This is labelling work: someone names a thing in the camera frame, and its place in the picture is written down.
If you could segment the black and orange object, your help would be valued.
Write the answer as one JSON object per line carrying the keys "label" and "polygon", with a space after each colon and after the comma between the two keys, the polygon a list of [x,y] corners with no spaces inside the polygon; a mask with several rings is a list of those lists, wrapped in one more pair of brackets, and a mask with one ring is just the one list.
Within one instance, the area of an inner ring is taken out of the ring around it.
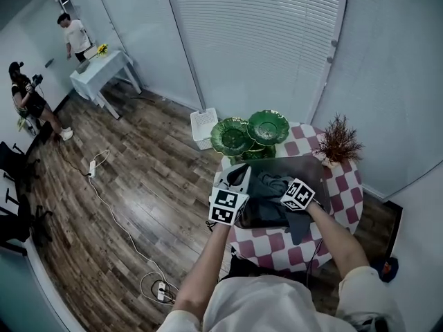
{"label": "black and orange object", "polygon": [[386,259],[380,270],[380,278],[385,283],[390,283],[397,275],[399,270],[399,262],[396,257]]}

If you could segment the reddish brown potted plant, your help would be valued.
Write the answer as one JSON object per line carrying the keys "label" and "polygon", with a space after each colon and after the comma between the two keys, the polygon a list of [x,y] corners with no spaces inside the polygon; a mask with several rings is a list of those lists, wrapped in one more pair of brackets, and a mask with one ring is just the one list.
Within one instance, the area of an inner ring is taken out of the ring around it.
{"label": "reddish brown potted plant", "polygon": [[356,139],[356,129],[348,127],[347,117],[337,113],[329,121],[312,154],[324,166],[334,169],[346,160],[362,160],[363,148],[363,144]]}

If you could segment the person's left forearm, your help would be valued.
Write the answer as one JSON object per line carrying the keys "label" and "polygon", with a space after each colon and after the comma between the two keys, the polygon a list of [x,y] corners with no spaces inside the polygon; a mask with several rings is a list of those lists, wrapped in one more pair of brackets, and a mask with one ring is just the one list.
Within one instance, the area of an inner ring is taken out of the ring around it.
{"label": "person's left forearm", "polygon": [[217,285],[230,226],[216,224],[202,253],[177,294],[173,311],[186,311],[202,320]]}

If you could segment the white window blinds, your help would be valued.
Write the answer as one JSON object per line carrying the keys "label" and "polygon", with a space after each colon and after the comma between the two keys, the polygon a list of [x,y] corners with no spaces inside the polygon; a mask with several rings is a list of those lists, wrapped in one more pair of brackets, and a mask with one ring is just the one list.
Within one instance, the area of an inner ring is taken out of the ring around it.
{"label": "white window blinds", "polygon": [[310,123],[347,0],[170,0],[207,107]]}

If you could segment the black tray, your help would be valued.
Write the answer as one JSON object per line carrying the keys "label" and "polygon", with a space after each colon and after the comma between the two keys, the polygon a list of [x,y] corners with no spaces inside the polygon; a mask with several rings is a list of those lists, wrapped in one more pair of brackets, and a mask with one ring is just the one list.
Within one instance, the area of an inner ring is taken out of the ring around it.
{"label": "black tray", "polygon": [[[264,158],[258,160],[246,160],[251,166],[251,177],[260,172],[268,172],[273,176],[290,176],[298,178],[315,191],[314,199],[320,206],[329,212],[332,204],[325,176],[325,168],[320,161],[313,156],[296,156],[286,158]],[[242,229],[242,216],[235,224]]]}

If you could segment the black office chair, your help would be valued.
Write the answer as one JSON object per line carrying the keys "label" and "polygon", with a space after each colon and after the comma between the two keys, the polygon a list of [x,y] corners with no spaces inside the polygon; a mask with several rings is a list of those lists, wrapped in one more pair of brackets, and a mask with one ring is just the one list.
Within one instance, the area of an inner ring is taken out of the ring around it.
{"label": "black office chair", "polygon": [[18,208],[17,213],[14,214],[0,206],[0,212],[3,213],[3,215],[0,215],[0,248],[5,248],[27,257],[27,249],[10,241],[18,240],[21,243],[25,243],[29,238],[32,238],[35,245],[39,247],[42,247],[42,237],[48,242],[53,241],[45,226],[45,218],[53,216],[52,211],[44,210],[42,205],[37,205],[33,214],[30,202],[25,194],[22,194],[19,200],[17,200],[10,195],[9,189],[7,189],[6,203],[9,202],[17,205]]}
{"label": "black office chair", "polygon": [[37,158],[33,162],[28,161],[27,155],[18,147],[18,152],[13,151],[4,141],[0,142],[0,169],[3,170],[11,179],[18,183],[20,181],[28,181],[31,178],[39,179],[37,174],[37,164],[40,159]]}

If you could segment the grey clothes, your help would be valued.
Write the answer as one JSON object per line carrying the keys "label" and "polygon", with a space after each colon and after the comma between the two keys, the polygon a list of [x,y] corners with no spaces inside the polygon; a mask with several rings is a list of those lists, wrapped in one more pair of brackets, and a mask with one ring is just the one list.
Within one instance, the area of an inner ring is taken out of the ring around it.
{"label": "grey clothes", "polygon": [[250,178],[249,200],[242,215],[244,228],[284,228],[299,245],[309,231],[311,218],[304,210],[292,211],[280,202],[293,178],[260,172]]}

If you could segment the round checkered table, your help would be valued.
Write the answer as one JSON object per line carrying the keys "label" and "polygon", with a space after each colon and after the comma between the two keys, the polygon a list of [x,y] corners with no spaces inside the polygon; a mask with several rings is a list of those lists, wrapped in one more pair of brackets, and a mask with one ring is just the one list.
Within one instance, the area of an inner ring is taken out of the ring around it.
{"label": "round checkered table", "polygon": [[[318,146],[323,131],[298,122],[291,122],[289,126],[287,139],[276,145],[276,158],[313,156],[312,151]],[[363,188],[356,164],[346,160],[334,169],[323,167],[332,201],[329,214],[355,233],[363,211]],[[274,270],[301,271],[308,267],[309,262],[317,268],[332,258],[315,223],[310,224],[299,245],[292,243],[284,228],[234,228],[229,240],[239,257]]]}

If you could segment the green leaf-shaped plate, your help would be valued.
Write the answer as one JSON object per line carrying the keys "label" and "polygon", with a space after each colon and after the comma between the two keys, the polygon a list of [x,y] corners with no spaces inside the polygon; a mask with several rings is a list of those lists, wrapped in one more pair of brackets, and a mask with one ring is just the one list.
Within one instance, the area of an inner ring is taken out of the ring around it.
{"label": "green leaf-shaped plate", "polygon": [[242,155],[254,144],[248,121],[237,117],[219,121],[210,132],[210,141],[215,151],[230,157]]}
{"label": "green leaf-shaped plate", "polygon": [[289,135],[289,122],[279,112],[263,110],[248,119],[249,136],[258,144],[271,146],[282,143]]}

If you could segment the person's white shirt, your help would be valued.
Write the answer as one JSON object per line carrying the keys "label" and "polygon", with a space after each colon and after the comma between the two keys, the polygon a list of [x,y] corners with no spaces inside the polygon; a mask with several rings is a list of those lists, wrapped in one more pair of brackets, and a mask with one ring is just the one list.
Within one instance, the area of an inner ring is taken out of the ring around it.
{"label": "person's white shirt", "polygon": [[283,277],[220,282],[204,318],[172,311],[158,332],[406,332],[395,300],[371,267],[350,271],[338,287],[335,315],[316,310],[310,291]]}

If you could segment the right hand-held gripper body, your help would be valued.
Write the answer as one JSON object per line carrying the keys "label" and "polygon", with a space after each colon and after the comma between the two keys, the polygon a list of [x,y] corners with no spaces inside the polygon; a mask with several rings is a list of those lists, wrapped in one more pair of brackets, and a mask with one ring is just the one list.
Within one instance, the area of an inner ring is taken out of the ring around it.
{"label": "right hand-held gripper body", "polygon": [[283,194],[280,203],[291,211],[301,211],[307,208],[314,195],[315,191],[312,188],[300,179],[295,178]]}

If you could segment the white-clothed small table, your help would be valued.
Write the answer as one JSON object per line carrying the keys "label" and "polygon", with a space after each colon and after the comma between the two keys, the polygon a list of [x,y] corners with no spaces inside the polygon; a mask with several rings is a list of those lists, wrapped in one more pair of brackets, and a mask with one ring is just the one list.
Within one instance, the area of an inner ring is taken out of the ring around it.
{"label": "white-clothed small table", "polygon": [[70,80],[78,95],[102,109],[105,108],[118,120],[120,115],[107,101],[101,90],[120,71],[124,71],[137,94],[141,94],[142,90],[135,73],[131,70],[132,66],[133,61],[126,53],[115,50],[104,57],[93,57],[84,72],[73,71]]}

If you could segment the white plastic basket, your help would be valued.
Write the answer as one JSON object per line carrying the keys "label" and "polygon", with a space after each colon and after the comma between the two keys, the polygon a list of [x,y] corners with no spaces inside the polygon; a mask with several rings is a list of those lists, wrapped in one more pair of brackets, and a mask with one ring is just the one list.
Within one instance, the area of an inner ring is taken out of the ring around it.
{"label": "white plastic basket", "polygon": [[218,123],[215,108],[207,108],[205,111],[195,111],[190,114],[192,137],[200,150],[210,149],[211,131]]}

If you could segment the person's right forearm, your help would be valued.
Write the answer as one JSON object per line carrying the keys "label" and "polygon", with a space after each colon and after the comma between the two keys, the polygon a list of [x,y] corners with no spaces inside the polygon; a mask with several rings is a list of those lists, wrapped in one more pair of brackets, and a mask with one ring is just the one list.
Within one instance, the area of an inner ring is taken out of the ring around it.
{"label": "person's right forearm", "polygon": [[342,278],[355,268],[369,266],[361,244],[321,206],[311,201],[306,211],[317,225]]}

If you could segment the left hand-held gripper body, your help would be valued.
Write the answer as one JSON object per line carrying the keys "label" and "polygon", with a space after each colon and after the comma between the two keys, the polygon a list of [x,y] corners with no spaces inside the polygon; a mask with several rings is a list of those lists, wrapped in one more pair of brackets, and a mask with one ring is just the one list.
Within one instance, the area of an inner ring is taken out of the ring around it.
{"label": "left hand-held gripper body", "polygon": [[209,196],[208,219],[215,223],[232,226],[243,214],[249,200],[248,185],[229,185],[220,182],[213,186]]}

